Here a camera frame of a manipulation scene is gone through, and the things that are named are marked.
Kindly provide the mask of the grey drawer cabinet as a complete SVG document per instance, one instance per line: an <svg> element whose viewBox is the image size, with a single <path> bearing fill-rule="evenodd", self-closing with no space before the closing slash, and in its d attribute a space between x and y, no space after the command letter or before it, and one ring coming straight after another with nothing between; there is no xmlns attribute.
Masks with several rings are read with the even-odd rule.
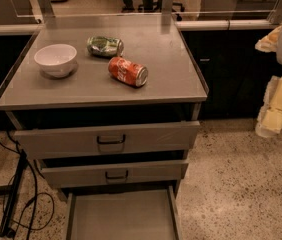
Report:
<svg viewBox="0 0 282 240"><path fill-rule="evenodd" d="M86 51L85 41L94 35L120 38L125 57L148 69L146 84L135 88L112 77L107 61ZM65 77L47 75L34 60L37 51L53 44L68 44L77 50L76 67ZM199 68L172 21L155 14L56 17L35 36L13 77L0 90L0 110L8 114L16 132L170 123L198 121L206 97ZM57 167L187 161L189 150L35 160L42 171ZM181 180L51 187L67 205L70 194L115 194L166 186L173 187L176 198Z"/></svg>

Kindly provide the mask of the red coke can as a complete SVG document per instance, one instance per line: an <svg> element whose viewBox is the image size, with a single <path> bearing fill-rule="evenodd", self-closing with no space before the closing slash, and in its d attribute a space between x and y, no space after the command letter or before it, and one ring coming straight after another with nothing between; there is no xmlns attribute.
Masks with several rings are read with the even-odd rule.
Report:
<svg viewBox="0 0 282 240"><path fill-rule="evenodd" d="M134 87L143 86L148 79L145 66L122 57L113 57L109 61L108 71L115 79Z"/></svg>

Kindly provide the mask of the middle drawer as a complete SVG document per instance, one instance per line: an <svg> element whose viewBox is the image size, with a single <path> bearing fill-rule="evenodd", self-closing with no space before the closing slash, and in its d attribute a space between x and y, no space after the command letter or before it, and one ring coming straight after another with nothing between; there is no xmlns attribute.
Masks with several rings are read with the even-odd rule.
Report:
<svg viewBox="0 0 282 240"><path fill-rule="evenodd" d="M186 160L165 160L43 168L42 174L52 187L73 188L181 180L187 167Z"/></svg>

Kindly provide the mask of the open bottom drawer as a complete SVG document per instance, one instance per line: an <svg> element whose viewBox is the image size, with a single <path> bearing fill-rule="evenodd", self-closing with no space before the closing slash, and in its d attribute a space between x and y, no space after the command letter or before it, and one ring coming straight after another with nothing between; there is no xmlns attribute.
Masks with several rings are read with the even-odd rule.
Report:
<svg viewBox="0 0 282 240"><path fill-rule="evenodd" d="M62 240L183 240L173 187L70 194Z"/></svg>

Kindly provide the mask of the green soda can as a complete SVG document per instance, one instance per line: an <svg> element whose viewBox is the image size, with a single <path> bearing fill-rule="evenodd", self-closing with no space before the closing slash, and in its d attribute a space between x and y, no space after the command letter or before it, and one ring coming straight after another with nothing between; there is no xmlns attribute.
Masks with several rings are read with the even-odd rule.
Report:
<svg viewBox="0 0 282 240"><path fill-rule="evenodd" d="M124 44L119 38L92 36L87 39L87 50L95 56L120 57L123 54Z"/></svg>

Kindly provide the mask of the black floor bar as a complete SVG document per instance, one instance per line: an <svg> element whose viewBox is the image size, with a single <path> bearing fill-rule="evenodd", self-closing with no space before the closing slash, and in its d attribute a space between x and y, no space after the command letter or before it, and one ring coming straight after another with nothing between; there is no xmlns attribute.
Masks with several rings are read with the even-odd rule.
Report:
<svg viewBox="0 0 282 240"><path fill-rule="evenodd" d="M10 221L12 219L14 206L17 200L18 189L19 189L19 185L20 185L22 175L23 175L23 170L26 166L26 163L27 163L26 154L24 151L22 151L19 155L19 161L17 164L16 172L13 177L11 188L8 194L8 199L6 202L6 206L3 211L3 217L2 217L1 225L0 225L0 237L6 237L10 230Z"/></svg>

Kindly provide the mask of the white bowl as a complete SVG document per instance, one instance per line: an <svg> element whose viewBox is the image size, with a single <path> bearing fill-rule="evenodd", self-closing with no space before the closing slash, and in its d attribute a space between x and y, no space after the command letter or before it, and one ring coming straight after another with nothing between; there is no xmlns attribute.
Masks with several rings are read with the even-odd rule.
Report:
<svg viewBox="0 0 282 240"><path fill-rule="evenodd" d="M40 69L49 76L67 76L76 67L77 50L68 44L45 46L34 55Z"/></svg>

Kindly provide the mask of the top drawer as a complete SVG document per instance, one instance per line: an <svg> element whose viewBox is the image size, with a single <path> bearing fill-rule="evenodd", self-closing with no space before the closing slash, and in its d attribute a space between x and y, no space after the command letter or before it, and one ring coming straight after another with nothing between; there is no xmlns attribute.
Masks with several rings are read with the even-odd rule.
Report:
<svg viewBox="0 0 282 240"><path fill-rule="evenodd" d="M111 125L97 127L23 130L16 140L30 158L54 159L95 155L188 150L200 123Z"/></svg>

